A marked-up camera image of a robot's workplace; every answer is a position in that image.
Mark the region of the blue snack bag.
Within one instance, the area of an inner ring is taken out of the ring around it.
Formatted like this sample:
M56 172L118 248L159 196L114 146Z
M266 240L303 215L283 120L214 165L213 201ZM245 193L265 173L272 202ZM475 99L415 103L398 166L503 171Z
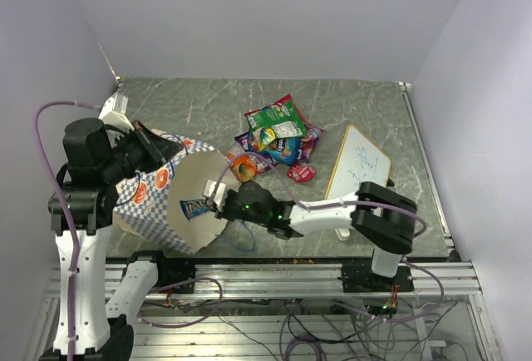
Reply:
M271 127L249 131L248 148L275 163L292 166L299 157L301 138L298 136L278 137Z

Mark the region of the purple snack packet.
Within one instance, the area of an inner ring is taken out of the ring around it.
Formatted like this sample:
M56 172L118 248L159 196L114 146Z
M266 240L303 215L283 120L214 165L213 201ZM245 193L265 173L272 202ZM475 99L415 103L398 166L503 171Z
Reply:
M253 134L248 131L234 138L242 147L246 156L255 164L259 173L263 173L270 166L276 166L278 162L266 151L260 151Z

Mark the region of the green snack bag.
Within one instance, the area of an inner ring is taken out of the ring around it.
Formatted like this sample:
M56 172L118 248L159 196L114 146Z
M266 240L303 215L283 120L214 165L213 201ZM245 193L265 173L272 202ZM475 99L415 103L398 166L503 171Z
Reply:
M249 113L246 118L251 131L271 127L281 138L303 137L306 134L305 125L299 119L291 102L286 106L266 106L261 110Z

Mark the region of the small colourful candy packet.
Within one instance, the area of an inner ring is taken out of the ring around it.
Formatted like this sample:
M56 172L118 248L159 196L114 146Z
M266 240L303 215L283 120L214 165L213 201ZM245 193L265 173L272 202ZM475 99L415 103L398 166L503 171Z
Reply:
M302 162L309 162L310 155L325 130L312 124L306 124L305 128L306 134L300 142L298 160Z

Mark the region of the pink snack bag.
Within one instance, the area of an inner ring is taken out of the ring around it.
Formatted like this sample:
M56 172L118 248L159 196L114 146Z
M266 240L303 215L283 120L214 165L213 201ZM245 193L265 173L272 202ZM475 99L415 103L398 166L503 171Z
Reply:
M298 113L298 117L299 119L302 121L302 123L308 127L309 126L309 122L307 121L307 119L303 116L302 112L299 110L299 108L297 107L296 103L294 102L293 100L293 97L292 95L289 93L285 96L283 96L282 98L278 99L275 103L272 104L272 106L282 106L282 105L287 105L289 102L292 103L293 105L293 109Z

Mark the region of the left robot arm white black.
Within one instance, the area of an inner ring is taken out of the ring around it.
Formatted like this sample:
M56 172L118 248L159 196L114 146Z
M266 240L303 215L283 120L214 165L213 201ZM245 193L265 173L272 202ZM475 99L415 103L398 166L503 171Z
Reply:
M116 186L139 172L166 165L183 146L134 121L128 128L98 118L70 123L63 148L67 162L52 177L48 209L61 268L57 333L43 360L127 360L133 323L145 296L169 283L159 250L133 255L118 289L105 300L106 253Z

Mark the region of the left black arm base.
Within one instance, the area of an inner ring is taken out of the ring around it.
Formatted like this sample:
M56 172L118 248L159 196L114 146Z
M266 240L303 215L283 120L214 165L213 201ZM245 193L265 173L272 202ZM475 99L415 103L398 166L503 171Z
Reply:
M128 259L121 286L132 289L134 294L151 294L180 284L177 292L190 294L195 273L195 265L186 259L167 257L162 250L142 250Z

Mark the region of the small red snack packet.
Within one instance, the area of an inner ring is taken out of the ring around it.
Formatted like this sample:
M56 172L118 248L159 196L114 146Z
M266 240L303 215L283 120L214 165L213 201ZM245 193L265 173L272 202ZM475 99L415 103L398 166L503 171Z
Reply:
M316 174L316 170L311 165L295 163L287 171L287 177L296 183L309 182Z

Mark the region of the blue chocolate candy packet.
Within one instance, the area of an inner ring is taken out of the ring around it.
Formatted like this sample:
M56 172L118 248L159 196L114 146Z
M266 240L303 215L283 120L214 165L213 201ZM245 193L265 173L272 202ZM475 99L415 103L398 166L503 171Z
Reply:
M194 218L199 217L200 215L209 213L211 211L207 200L202 199L193 199L193 200L181 200L180 201L181 210L188 221L193 220Z

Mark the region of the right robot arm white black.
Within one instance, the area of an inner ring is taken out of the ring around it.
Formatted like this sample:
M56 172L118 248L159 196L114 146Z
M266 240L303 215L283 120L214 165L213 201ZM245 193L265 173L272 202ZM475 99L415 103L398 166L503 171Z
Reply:
M412 251L416 222L421 221L413 200L370 181L337 199L302 202L278 200L253 181L233 190L210 180L204 197L216 218L260 225L283 240L322 230L357 231L374 246L366 278L378 291L395 282L402 257Z

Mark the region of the orange snack packet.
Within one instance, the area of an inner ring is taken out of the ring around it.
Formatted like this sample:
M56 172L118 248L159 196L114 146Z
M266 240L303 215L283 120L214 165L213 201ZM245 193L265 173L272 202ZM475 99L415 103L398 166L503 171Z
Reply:
M257 158L246 154L239 143L227 151L226 158L232 161L230 170L240 182L252 181L259 174Z

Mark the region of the checkered paper bag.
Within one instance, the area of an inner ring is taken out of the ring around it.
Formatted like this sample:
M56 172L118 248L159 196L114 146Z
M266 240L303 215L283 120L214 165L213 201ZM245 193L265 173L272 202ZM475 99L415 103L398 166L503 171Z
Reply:
M217 181L227 166L225 156L203 141L161 130L154 133L185 148L158 170L136 173L135 178L117 185L114 222L125 231L186 255L197 253L217 238L239 252L254 251L253 235L250 247L237 245L223 234L225 220L216 219L210 211L188 221L180 207L181 200L204 198L206 181Z

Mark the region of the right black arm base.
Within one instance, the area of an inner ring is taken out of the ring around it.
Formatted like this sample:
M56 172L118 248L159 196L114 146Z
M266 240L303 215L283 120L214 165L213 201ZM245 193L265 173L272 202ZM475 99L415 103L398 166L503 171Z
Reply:
M342 265L340 277L344 293L377 293L397 289L400 293L414 290L411 269L400 265L392 278L382 277L371 271L369 259L359 259Z

